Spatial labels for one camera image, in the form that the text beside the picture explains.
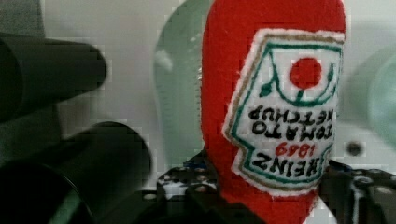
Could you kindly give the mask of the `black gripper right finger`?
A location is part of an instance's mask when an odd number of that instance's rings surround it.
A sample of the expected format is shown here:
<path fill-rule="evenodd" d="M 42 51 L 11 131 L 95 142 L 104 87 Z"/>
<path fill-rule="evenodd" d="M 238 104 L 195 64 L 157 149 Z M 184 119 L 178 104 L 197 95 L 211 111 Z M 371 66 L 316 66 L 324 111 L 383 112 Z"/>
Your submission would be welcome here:
<path fill-rule="evenodd" d="M 337 224 L 396 224 L 396 179 L 386 171 L 330 160 L 318 195 Z"/>

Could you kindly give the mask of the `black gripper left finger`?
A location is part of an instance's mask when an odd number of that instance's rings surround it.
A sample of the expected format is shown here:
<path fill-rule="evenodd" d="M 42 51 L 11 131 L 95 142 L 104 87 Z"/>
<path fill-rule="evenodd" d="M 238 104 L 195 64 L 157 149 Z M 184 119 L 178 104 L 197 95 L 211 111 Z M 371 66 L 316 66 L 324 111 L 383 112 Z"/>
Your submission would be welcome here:
<path fill-rule="evenodd" d="M 157 179 L 152 198 L 136 224 L 265 224 L 241 203 L 228 203 L 220 196 L 217 173 L 205 151 Z"/>

